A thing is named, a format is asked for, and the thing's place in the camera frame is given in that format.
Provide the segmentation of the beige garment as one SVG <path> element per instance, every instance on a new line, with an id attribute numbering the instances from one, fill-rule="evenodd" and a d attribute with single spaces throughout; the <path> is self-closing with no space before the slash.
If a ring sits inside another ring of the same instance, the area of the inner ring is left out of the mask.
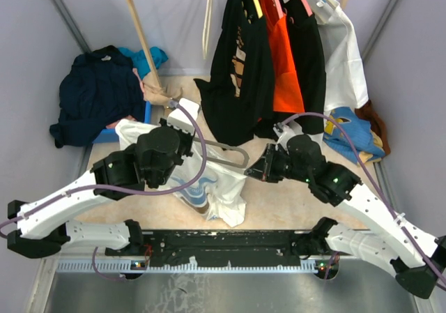
<path id="1" fill-rule="evenodd" d="M 155 80 L 153 72 L 142 79 L 144 100 L 151 105 L 168 107 L 171 100 L 179 101 L 183 96 L 182 87 L 161 87 Z"/>

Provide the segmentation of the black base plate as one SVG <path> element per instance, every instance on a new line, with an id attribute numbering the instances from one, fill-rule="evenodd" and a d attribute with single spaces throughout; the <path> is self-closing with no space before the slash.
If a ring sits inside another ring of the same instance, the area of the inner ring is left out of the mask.
<path id="1" fill-rule="evenodd" d="M 151 267 L 181 266 L 195 258 L 199 267 L 299 266 L 302 259 L 328 255 L 324 237 L 294 230 L 153 230 L 142 242 L 120 250 L 107 248 L 108 257 L 147 257 Z"/>

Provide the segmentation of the brown garment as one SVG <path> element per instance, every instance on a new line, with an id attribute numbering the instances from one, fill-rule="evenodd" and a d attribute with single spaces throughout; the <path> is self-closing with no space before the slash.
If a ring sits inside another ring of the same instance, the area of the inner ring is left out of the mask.
<path id="1" fill-rule="evenodd" d="M 378 115 L 371 100 L 368 100 L 361 108 L 355 109 L 355 114 L 359 119 L 370 122 L 371 130 L 380 137 L 383 142 L 383 150 L 386 155 L 391 154 L 387 137 L 387 126 L 384 120 Z"/>

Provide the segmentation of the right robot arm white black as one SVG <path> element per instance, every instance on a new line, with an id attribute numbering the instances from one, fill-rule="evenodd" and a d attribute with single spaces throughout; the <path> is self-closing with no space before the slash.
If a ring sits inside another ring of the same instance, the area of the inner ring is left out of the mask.
<path id="1" fill-rule="evenodd" d="M 445 238 L 436 238 L 386 207 L 361 178 L 341 164 L 328 162 L 307 135 L 268 144 L 245 170 L 259 181 L 283 179 L 306 183 L 319 201 L 348 213 L 370 230 L 363 234 L 329 218 L 312 229 L 312 248 L 355 256 L 389 273 L 407 292 L 427 299 L 445 271 Z"/>

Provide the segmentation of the white hanging shirt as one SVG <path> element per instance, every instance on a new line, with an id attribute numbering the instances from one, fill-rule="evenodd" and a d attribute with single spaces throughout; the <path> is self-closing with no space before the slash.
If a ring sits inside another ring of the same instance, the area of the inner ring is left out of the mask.
<path id="1" fill-rule="evenodd" d="M 353 23 L 337 0 L 307 3 L 315 14 L 325 58 L 324 114 L 339 107 L 363 107 L 369 94 Z"/>

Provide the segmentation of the pink garment in basket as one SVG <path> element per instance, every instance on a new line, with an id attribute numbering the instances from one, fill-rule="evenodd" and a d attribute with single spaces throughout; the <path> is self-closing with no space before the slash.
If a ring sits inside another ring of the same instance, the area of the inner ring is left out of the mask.
<path id="1" fill-rule="evenodd" d="M 131 116 L 131 115 L 128 115 L 128 116 L 126 116 L 126 117 L 124 117 L 124 118 L 121 118 L 121 119 L 119 119 L 119 120 L 117 120 L 117 121 L 115 121 L 115 122 L 113 122 L 113 123 L 110 123 L 109 125 L 106 125 L 106 129 L 114 129 L 117 125 L 118 125 L 118 123 L 120 122 L 120 121 L 122 121 L 122 120 L 129 120 L 129 121 L 136 121 L 136 118 L 134 118 L 133 116 Z"/>

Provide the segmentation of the navy blue garment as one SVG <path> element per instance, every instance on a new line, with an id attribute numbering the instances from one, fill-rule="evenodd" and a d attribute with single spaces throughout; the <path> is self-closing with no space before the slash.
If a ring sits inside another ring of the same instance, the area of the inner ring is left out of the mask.
<path id="1" fill-rule="evenodd" d="M 109 45 L 75 58 L 59 86 L 59 107 L 49 127 L 55 147 L 83 147 L 125 117 L 143 121 L 146 102 L 131 58 Z"/>

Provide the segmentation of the blue plastic basket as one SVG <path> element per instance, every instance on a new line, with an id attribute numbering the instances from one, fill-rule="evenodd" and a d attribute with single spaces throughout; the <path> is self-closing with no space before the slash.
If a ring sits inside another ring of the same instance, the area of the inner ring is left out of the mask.
<path id="1" fill-rule="evenodd" d="M 144 112 L 144 123 L 150 123 L 151 121 L 151 104 L 146 102 Z M 118 142 L 118 135 L 113 128 L 105 128 L 100 134 L 92 141 L 93 144 L 112 143 Z"/>

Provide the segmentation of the orange hanging shirt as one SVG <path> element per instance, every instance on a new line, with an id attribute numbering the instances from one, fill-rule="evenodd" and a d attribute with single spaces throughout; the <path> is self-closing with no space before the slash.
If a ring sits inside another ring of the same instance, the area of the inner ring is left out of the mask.
<path id="1" fill-rule="evenodd" d="M 295 69 L 286 17 L 279 0 L 259 0 L 266 19 L 268 40 L 275 72 L 273 109 L 281 113 L 305 111 Z"/>

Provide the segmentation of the blue yellow printed garment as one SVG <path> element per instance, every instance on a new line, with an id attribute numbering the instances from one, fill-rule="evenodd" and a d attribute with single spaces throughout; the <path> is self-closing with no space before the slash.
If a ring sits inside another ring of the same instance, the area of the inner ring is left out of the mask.
<path id="1" fill-rule="evenodd" d="M 371 130 L 370 122 L 359 119 L 349 107 L 332 110 L 330 118 L 347 133 L 363 163 L 379 162 L 385 157 L 383 142 Z M 346 136 L 332 121 L 325 123 L 323 141 L 347 160 L 360 165 Z"/>

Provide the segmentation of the black printed hanging shirt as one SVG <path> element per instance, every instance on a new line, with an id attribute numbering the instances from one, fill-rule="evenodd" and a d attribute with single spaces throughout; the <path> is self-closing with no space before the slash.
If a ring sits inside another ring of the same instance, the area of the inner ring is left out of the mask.
<path id="1" fill-rule="evenodd" d="M 266 19 L 254 0 L 227 0 L 210 80 L 195 79 L 206 123 L 218 142 L 240 146 L 272 116 L 275 74 Z"/>

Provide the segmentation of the white t shirt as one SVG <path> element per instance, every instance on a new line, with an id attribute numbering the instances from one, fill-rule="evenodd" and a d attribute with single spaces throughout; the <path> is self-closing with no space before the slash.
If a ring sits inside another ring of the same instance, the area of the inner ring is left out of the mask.
<path id="1" fill-rule="evenodd" d="M 207 155 L 216 157 L 217 151 L 206 148 Z M 182 186 L 192 180 L 201 168 L 202 152 L 199 142 L 192 145 L 192 157 L 186 157 L 184 163 L 176 167 L 167 183 L 160 187 L 169 190 Z M 230 227 L 238 226 L 245 220 L 246 201 L 241 197 L 246 177 L 238 170 L 206 161 L 206 168 L 201 177 L 191 186 L 172 195 L 194 209 L 196 213 L 209 221 L 221 219 Z"/>

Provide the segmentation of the beige hanger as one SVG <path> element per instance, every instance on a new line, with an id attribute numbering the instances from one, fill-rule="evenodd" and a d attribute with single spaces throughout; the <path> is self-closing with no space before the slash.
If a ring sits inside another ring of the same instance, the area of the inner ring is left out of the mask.
<path id="1" fill-rule="evenodd" d="M 212 13 L 213 13 L 213 0 L 206 0 L 206 9 L 205 9 L 203 31 L 201 38 L 202 55 L 204 60 L 206 60 L 208 56 Z"/>

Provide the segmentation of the teal garment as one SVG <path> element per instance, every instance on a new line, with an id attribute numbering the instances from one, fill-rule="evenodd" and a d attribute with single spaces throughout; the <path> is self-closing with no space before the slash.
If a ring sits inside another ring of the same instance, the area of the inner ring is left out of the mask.
<path id="1" fill-rule="evenodd" d="M 138 75 L 141 79 L 143 79 L 151 71 L 151 67 L 148 64 L 148 60 L 146 59 L 146 55 L 142 49 L 138 52 L 133 52 L 128 48 L 119 47 L 118 50 L 124 56 L 132 59 L 133 66 L 137 69 Z M 160 49 L 159 47 L 151 47 L 149 51 L 156 69 L 159 69 L 163 63 L 169 60 L 169 57 L 164 50 Z"/>

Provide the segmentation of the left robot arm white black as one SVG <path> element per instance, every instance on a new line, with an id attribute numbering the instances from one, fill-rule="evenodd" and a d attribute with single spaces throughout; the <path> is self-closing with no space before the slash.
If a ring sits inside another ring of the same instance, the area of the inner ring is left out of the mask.
<path id="1" fill-rule="evenodd" d="M 104 247 L 113 255 L 139 254 L 145 238 L 137 221 L 89 224 L 75 217 L 99 205 L 144 195 L 167 183 L 184 157 L 192 155 L 197 123 L 162 119 L 137 142 L 96 162 L 77 180 L 39 201 L 8 204 L 7 248 L 30 259 L 50 257 L 68 248 Z"/>

